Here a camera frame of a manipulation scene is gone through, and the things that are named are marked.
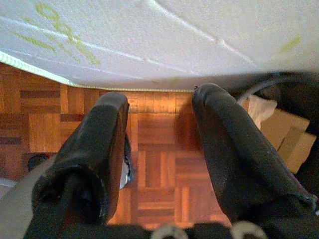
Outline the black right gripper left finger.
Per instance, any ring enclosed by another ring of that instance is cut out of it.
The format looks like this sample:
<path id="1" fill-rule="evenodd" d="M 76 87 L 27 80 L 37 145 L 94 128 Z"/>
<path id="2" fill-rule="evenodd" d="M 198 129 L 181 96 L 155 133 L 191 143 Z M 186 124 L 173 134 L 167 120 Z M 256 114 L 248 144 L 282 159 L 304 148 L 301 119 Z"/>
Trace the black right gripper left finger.
<path id="1" fill-rule="evenodd" d="M 96 101 L 34 185 L 31 198 L 34 210 L 46 196 L 57 195 L 66 178 L 76 173 L 92 195 L 92 201 L 84 209 L 88 221 L 103 224 L 113 217 L 122 166 L 131 159 L 128 111 L 128 99 L 119 92 L 108 92 Z"/>

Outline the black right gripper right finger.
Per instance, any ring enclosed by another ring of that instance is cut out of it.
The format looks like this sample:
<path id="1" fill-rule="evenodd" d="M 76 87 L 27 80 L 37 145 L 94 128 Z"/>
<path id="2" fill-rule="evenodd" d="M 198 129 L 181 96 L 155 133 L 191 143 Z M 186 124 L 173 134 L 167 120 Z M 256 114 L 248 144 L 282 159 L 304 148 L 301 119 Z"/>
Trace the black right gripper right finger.
<path id="1" fill-rule="evenodd" d="M 248 113 L 208 83 L 192 96 L 210 180 L 230 222 L 316 216 L 317 197 L 288 170 Z"/>

